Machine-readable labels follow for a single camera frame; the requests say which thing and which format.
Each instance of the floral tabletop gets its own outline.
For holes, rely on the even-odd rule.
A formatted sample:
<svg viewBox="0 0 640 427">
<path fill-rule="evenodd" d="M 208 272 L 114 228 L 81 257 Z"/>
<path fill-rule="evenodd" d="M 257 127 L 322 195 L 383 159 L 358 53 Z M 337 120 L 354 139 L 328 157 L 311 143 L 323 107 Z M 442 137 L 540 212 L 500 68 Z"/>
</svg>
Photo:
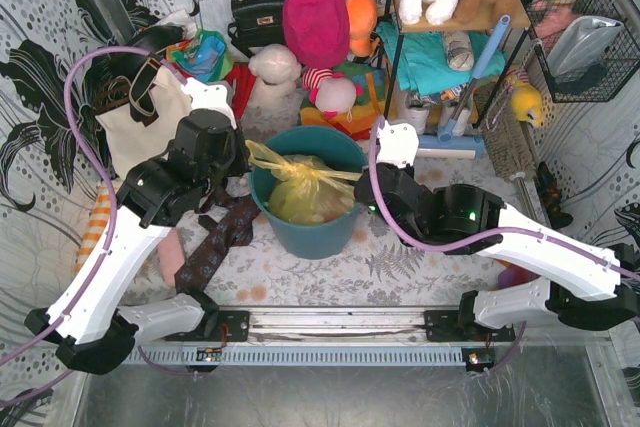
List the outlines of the floral tabletop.
<svg viewBox="0 0 640 427">
<path fill-rule="evenodd" d="M 302 91 L 282 110 L 248 110 L 243 119 L 246 138 L 265 142 L 297 124 Z M 452 183 L 477 185 L 520 206 L 515 187 L 494 175 L 487 157 L 478 160 L 417 159 L 415 177 L 429 188 Z M 232 195 L 247 194 L 247 178 L 231 179 Z M 225 210 L 215 208 L 215 220 Z M 178 225 L 187 255 L 207 236 L 195 214 Z M 457 305 L 468 290 L 494 288 L 504 267 L 479 256 L 427 254 L 400 243 L 386 223 L 365 209 L 353 237 L 341 254 L 305 260 L 287 253 L 278 243 L 266 216 L 253 223 L 253 241 L 232 247 L 206 289 L 220 305 Z M 166 298 L 158 260 L 152 254 L 125 296 L 125 303 Z"/>
</svg>

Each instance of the black wire basket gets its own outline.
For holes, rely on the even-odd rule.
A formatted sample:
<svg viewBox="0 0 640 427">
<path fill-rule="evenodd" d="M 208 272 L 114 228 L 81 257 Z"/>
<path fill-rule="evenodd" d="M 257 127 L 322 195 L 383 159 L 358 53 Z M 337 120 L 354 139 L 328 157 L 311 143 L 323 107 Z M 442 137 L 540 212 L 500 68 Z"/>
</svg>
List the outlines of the black wire basket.
<svg viewBox="0 0 640 427">
<path fill-rule="evenodd" d="M 612 0 L 522 0 L 532 39 L 540 39 L 536 54 L 554 103 L 608 102 L 640 67 L 640 47 L 634 33 Z M 598 15 L 620 21 L 623 28 L 596 63 L 554 77 L 547 55 L 556 44 L 565 25 L 575 15 Z"/>
</svg>

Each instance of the teal bucket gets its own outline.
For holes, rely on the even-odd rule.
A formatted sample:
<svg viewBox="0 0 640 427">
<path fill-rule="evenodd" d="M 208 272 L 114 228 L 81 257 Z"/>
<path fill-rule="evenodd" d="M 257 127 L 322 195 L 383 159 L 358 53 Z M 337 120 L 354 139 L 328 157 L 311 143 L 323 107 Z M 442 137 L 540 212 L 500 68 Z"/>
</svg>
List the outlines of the teal bucket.
<svg viewBox="0 0 640 427">
<path fill-rule="evenodd" d="M 276 135 L 266 145 L 280 155 L 315 155 L 332 169 L 345 172 L 362 172 L 367 162 L 358 144 L 342 132 L 328 127 L 294 127 Z M 351 212 L 326 224 L 291 224 L 278 219 L 265 206 L 276 184 L 276 178 L 269 170 L 256 167 L 250 184 L 253 200 L 269 219 L 287 252 L 303 259 L 324 259 L 339 254 L 349 242 L 358 217 L 357 204 Z"/>
</svg>

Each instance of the black mounting plate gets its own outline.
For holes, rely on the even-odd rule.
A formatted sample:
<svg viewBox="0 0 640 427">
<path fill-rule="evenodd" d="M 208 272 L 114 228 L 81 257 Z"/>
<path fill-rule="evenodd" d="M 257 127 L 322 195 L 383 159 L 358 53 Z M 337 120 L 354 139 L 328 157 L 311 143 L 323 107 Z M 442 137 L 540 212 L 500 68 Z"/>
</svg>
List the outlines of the black mounting plate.
<svg viewBox="0 0 640 427">
<path fill-rule="evenodd" d="M 473 324 L 466 329 L 458 326 L 457 310 L 425 310 L 424 324 L 429 342 L 513 342 L 516 333 L 513 327 L 493 330 Z"/>
<path fill-rule="evenodd" d="M 216 326 L 209 335 L 204 335 L 200 329 L 192 332 L 181 332 L 169 335 L 164 340 L 169 342 L 222 342 L 222 324 L 229 329 L 227 342 L 246 342 L 249 338 L 249 320 L 251 314 L 248 310 L 221 310 L 218 312 Z"/>
</svg>

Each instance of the trash bag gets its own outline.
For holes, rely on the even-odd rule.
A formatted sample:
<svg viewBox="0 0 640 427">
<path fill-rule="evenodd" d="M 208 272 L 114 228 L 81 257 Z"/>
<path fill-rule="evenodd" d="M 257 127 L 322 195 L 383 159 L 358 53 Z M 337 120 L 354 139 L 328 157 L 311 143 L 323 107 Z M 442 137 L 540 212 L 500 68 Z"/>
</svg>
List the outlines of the trash bag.
<svg viewBox="0 0 640 427">
<path fill-rule="evenodd" d="M 362 173 L 338 172 L 315 156 L 283 157 L 266 145 L 246 141 L 249 162 L 268 169 L 277 179 L 269 197 L 269 212 L 292 224 L 314 225 L 331 222 L 355 205 L 353 186 Z"/>
</svg>

